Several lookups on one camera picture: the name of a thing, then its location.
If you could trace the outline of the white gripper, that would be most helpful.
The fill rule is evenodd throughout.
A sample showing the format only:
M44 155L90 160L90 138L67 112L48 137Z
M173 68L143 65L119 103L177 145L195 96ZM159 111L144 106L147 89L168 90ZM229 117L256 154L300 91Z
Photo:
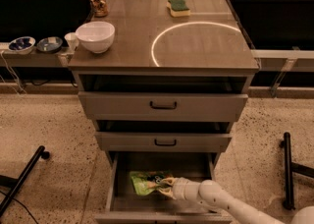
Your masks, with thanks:
M172 186L166 188L160 188L159 192L167 197L177 200L198 200L198 189L200 184L193 182L189 179L180 177L169 177L161 181L162 185Z

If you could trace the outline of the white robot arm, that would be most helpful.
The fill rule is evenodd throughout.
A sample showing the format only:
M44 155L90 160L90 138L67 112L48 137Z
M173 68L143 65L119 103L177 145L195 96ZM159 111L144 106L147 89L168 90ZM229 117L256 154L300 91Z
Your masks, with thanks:
M192 201L203 207L223 209L240 224L285 224L231 196L213 180L194 182L183 177L170 177L163 179L161 184L165 188L160 189L160 193L173 199Z

